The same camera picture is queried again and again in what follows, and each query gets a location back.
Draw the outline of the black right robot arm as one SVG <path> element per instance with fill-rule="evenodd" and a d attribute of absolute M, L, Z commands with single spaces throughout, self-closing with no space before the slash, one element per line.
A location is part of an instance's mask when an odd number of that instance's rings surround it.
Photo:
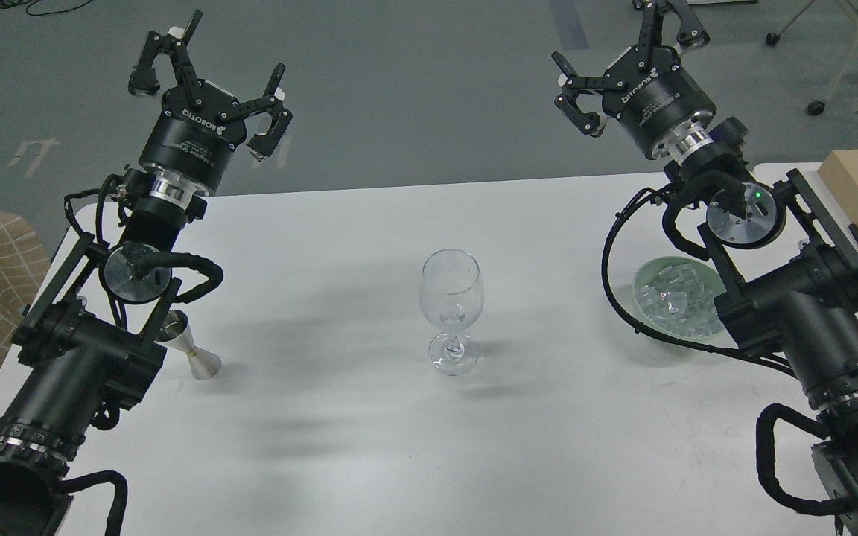
<path fill-rule="evenodd" d="M 555 105 L 583 135 L 608 119 L 646 159 L 667 159 L 667 185 L 643 188 L 616 214 L 600 257 L 600 280 L 617 315 L 635 332 L 774 369 L 801 384 L 815 418 L 770 404 L 757 418 L 760 486 L 800 515 L 832 517 L 858 535 L 858 251 L 799 170 L 768 186 L 743 159 L 748 129 L 713 125 L 716 104 L 681 64 L 708 44 L 684 1 L 637 2 L 639 37 L 600 76 L 582 76 L 562 52 Z M 617 234 L 644 203 L 663 203 L 665 237 L 710 261 L 724 292 L 719 321 L 734 348 L 657 332 L 617 302 L 608 275 Z"/>

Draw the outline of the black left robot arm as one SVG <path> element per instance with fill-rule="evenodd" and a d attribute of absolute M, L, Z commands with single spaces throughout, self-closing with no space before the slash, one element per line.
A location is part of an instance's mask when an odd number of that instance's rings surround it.
<path fill-rule="evenodd" d="M 0 535 L 55 535 L 75 494 L 102 484 L 113 489 L 104 532 L 120 534 L 126 478 L 71 478 L 69 464 L 89 428 L 112 430 L 143 400 L 165 360 L 173 306 L 223 281 L 211 259 L 174 251 L 178 235 L 204 217 L 234 152 L 272 156 L 292 121 L 283 64 L 252 100 L 197 74 L 188 45 L 202 16 L 147 34 L 128 89 L 160 95 L 161 111 L 139 166 L 65 198 L 74 247 L 11 337 L 31 372 L 0 417 Z M 154 68 L 162 55 L 176 78 L 166 92 Z"/>

